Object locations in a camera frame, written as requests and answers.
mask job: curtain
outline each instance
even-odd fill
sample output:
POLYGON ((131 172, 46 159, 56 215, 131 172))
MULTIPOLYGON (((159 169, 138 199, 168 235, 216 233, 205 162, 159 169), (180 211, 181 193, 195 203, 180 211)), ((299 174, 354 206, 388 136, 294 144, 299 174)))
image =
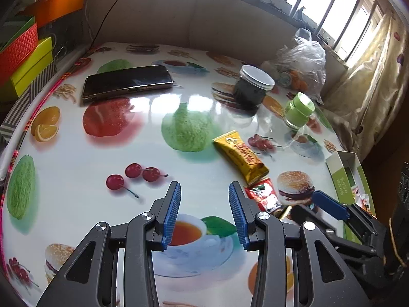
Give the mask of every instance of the curtain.
POLYGON ((368 48, 324 96, 324 114, 342 145, 360 161, 397 115, 409 81, 409 34, 398 15, 385 13, 368 48))

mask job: gold wrapper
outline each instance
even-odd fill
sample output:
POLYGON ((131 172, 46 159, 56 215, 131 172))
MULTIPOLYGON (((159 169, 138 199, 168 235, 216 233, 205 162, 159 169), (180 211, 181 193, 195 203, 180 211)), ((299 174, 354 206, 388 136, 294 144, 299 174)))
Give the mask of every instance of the gold wrapper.
POLYGON ((243 142, 237 131, 216 137, 213 142, 236 164, 247 184, 253 184, 268 174, 268 168, 243 142))

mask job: red woven basket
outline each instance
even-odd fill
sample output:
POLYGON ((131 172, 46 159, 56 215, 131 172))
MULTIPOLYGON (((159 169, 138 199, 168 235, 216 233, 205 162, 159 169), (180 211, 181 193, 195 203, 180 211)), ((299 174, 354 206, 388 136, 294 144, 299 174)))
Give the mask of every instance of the red woven basket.
POLYGON ((21 66, 38 45, 37 24, 13 41, 0 53, 0 86, 21 66))

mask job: orange basket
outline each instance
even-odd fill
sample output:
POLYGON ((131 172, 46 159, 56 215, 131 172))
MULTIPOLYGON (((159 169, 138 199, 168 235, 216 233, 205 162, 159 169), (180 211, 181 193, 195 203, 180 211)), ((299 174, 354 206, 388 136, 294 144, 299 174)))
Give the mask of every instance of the orange basket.
POLYGON ((38 28, 66 14, 82 9, 84 0, 37 0, 20 15, 35 16, 38 28))
POLYGON ((13 41, 0 53, 0 86, 20 67, 38 44, 37 24, 13 41))

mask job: plastic bag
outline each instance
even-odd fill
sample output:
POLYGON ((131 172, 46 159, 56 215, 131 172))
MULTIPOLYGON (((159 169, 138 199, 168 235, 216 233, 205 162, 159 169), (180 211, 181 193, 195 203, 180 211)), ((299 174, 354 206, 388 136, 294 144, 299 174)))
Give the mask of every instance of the plastic bag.
POLYGON ((303 28, 295 33, 292 46, 279 49, 277 59, 263 62, 261 69, 276 84, 301 91, 322 104, 320 92, 326 79, 324 48, 312 41, 311 33, 303 28))

